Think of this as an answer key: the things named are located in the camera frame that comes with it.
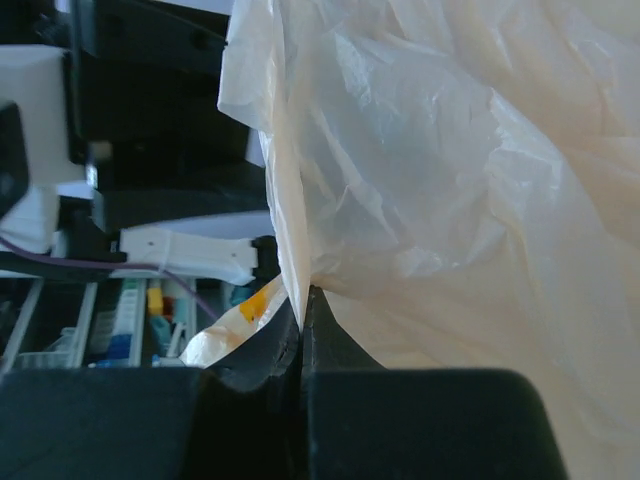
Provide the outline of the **white banana print plastic bag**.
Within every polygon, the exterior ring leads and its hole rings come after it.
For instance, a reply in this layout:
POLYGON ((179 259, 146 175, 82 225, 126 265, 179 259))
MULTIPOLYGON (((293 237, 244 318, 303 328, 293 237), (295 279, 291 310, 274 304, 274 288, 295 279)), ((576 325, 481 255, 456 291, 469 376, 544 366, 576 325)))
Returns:
POLYGON ((568 479, 639 475, 639 24, 570 1, 238 1, 298 353, 309 291, 391 370, 514 371, 568 479))

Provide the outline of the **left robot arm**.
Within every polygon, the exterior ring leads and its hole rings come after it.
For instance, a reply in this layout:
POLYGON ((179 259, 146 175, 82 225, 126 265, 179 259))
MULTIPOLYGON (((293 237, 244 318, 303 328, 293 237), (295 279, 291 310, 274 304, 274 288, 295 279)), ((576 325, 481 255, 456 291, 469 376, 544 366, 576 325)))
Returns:
POLYGON ((267 207, 249 130, 217 106, 229 22, 162 1, 2 3, 4 276, 278 274, 271 236, 166 227, 267 207))

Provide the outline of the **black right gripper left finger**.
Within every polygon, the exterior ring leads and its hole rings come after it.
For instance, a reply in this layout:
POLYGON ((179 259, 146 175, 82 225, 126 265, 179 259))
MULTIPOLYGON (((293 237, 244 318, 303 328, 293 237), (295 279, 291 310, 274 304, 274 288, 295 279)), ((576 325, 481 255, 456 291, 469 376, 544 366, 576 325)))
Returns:
POLYGON ((5 479, 291 479, 299 330, 289 304, 206 368, 1 378, 5 479))

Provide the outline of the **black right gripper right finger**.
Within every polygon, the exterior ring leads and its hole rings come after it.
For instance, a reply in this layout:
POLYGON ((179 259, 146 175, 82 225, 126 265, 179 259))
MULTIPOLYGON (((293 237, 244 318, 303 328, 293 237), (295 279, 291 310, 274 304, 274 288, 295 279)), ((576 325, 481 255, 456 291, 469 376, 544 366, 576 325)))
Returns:
POLYGON ((303 330, 313 479, 565 479, 542 399, 510 370, 391 370, 309 291, 303 330))

